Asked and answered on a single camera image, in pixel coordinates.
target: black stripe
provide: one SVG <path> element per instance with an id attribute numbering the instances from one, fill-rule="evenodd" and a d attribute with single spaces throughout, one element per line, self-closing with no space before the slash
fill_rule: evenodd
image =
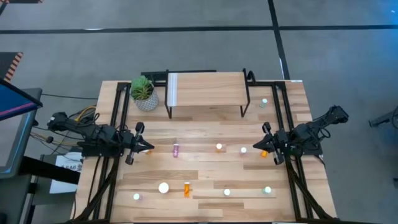
<path id="1" fill-rule="evenodd" d="M 203 27 L 151 27 L 151 28 L 109 28 L 86 29 L 45 29 L 45 30 L 0 30 L 0 34 L 102 34 L 135 32 L 193 32 L 193 31 L 256 31 L 272 30 L 271 26 L 203 26 Z"/>
<path id="2" fill-rule="evenodd" d="M 1 16 L 2 12 L 6 9 L 6 6 L 7 6 L 6 3 L 1 4 L 1 6 L 0 6 L 0 16 Z"/>
<path id="3" fill-rule="evenodd" d="M 272 26 L 274 28 L 275 41 L 276 41 L 276 46 L 278 48 L 280 62 L 282 64 L 282 69 L 283 69 L 282 72 L 284 74 L 284 79 L 290 80 L 290 74 L 289 74 L 289 69 L 287 68 L 287 61 L 286 61 L 286 56 L 285 56 L 284 45 L 282 43 L 282 37 L 280 36 L 278 19 L 276 17 L 274 1 L 268 0 L 268 5 L 269 5 L 269 11 L 271 13 Z"/>
<path id="4" fill-rule="evenodd" d="M 281 26 L 280 30 L 371 30 L 398 29 L 398 25 L 358 25 L 358 26 Z"/>

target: white plant pot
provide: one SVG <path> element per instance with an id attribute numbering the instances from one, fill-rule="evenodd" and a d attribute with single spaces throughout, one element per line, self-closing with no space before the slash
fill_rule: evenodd
<path id="1" fill-rule="evenodd" d="M 156 90 L 152 92 L 151 96 L 146 100 L 134 100 L 138 109 L 142 111 L 151 111 L 156 108 L 159 104 L 159 97 L 157 96 Z"/>

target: white paper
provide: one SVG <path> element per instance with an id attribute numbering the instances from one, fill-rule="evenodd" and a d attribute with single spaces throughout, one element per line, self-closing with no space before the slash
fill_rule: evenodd
<path id="1" fill-rule="evenodd" d="M 64 167 L 70 170 L 81 172 L 82 163 L 80 162 L 80 152 L 68 152 L 65 156 L 57 156 L 55 165 Z M 67 192 L 75 192 L 77 190 L 76 184 L 69 184 L 57 180 L 51 181 L 50 194 L 59 194 Z"/>

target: white cap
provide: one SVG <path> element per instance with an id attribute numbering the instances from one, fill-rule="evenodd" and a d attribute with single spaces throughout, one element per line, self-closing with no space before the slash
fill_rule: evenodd
<path id="1" fill-rule="evenodd" d="M 230 194 L 231 194 L 230 189 L 225 189 L 225 190 L 224 190 L 224 195 L 225 195 L 225 196 L 229 196 Z"/>
<path id="2" fill-rule="evenodd" d="M 137 194 L 137 193 L 135 193 L 132 197 L 134 200 L 139 200 L 139 198 L 140 198 L 139 194 Z"/>
<path id="3" fill-rule="evenodd" d="M 264 188 L 264 192 L 267 193 L 267 194 L 271 193 L 271 188 L 270 187 L 265 187 Z"/>
<path id="4" fill-rule="evenodd" d="M 159 184 L 159 192 L 162 194 L 165 194 L 169 191 L 169 185 L 165 182 Z"/>

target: orange object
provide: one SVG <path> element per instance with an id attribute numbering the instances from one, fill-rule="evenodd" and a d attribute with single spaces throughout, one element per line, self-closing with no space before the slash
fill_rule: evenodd
<path id="1" fill-rule="evenodd" d="M 268 152 L 267 151 L 262 151 L 261 152 L 261 156 L 264 157 L 264 158 L 267 157 L 268 156 Z"/>
<path id="2" fill-rule="evenodd" d="M 190 186 L 189 182 L 184 183 L 184 197 L 189 197 L 189 186 Z"/>

